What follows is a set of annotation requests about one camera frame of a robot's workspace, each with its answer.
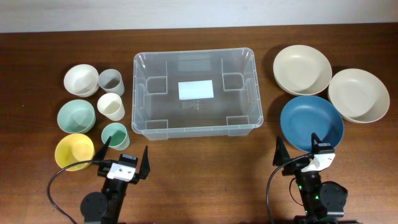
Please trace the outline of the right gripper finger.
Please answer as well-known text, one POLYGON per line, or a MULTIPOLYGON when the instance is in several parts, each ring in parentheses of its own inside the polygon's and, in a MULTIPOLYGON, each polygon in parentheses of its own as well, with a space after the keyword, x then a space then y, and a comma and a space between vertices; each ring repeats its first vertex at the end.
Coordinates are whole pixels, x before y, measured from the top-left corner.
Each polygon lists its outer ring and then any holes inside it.
POLYGON ((276 138, 276 149, 274 153, 273 166, 281 166, 290 160, 288 151, 285 148, 284 142, 281 137, 276 138))
POLYGON ((312 133, 311 135, 311 143, 312 143, 311 153, 318 153, 320 147, 319 144, 321 143, 321 140, 315 133, 312 133))

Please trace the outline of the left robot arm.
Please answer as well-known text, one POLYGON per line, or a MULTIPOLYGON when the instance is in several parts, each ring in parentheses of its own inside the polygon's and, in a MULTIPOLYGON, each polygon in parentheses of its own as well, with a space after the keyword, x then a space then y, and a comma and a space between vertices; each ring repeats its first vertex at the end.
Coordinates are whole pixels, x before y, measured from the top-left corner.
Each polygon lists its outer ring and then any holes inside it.
POLYGON ((117 223, 128 185, 145 180, 150 172, 147 147, 137 171, 139 160, 134 156, 121 154, 116 161, 104 158, 110 142, 111 138, 108 138, 94 156, 93 164, 98 166, 97 175, 105 180, 101 191, 88 194, 81 202, 80 212, 85 223, 117 223))

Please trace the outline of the mint green small bowl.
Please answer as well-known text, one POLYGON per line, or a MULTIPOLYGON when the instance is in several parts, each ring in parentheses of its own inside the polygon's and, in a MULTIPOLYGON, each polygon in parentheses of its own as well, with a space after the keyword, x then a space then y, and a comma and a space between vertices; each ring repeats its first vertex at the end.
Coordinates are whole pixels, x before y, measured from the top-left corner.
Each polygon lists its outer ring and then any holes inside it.
POLYGON ((86 100, 71 100, 64 104, 57 115, 59 128, 69 134, 87 133, 96 122, 95 109, 86 100))

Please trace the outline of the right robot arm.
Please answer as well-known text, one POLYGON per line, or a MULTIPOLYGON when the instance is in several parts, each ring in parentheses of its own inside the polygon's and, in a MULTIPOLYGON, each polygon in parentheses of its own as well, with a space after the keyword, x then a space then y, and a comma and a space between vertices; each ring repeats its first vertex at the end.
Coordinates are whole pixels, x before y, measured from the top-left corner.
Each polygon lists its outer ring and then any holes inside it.
POLYGON ((304 216, 294 217, 294 223, 337 223, 344 216, 348 191, 336 182, 323 182, 320 176, 320 172, 333 162, 335 149, 322 142, 315 133, 311 135, 311 144, 308 154, 293 159, 283 140, 277 137, 273 160, 276 170, 273 174, 281 170, 283 176, 294 176, 305 210, 304 216))

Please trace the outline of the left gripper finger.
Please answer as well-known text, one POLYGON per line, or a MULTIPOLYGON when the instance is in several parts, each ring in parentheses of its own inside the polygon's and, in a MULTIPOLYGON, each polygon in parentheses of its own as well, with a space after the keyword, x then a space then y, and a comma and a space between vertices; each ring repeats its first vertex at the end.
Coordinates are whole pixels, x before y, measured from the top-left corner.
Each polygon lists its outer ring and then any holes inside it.
POLYGON ((106 140, 104 146, 94 155, 94 161, 102 161, 107 153, 109 144, 111 142, 111 136, 106 140))
POLYGON ((142 162, 139 171, 139 178, 145 180, 150 172, 150 164, 149 164, 149 157, 148 157, 148 146, 145 147, 142 162))

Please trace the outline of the beige bowl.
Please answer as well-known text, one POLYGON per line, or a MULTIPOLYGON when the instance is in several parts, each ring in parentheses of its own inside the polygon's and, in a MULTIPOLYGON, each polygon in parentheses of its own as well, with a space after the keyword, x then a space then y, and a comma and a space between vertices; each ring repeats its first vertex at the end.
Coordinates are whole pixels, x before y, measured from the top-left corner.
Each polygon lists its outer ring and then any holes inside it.
POLYGON ((316 95, 332 79, 329 60, 319 50, 307 45, 291 45, 275 57, 273 73, 277 84, 291 95, 316 95))
POLYGON ((390 107, 389 92, 370 72, 349 68, 336 73, 328 87, 328 99, 342 117, 353 123, 373 123, 390 107))

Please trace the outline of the blue plate bowl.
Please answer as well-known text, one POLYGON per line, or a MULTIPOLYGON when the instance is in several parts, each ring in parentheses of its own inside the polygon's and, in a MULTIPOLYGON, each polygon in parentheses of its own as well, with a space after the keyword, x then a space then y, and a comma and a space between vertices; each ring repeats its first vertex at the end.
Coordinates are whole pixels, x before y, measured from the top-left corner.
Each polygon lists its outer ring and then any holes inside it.
POLYGON ((304 152, 312 150, 312 133, 322 142, 336 147, 345 131, 343 118, 337 109, 318 96, 291 99, 282 109, 280 127, 286 140, 304 152))

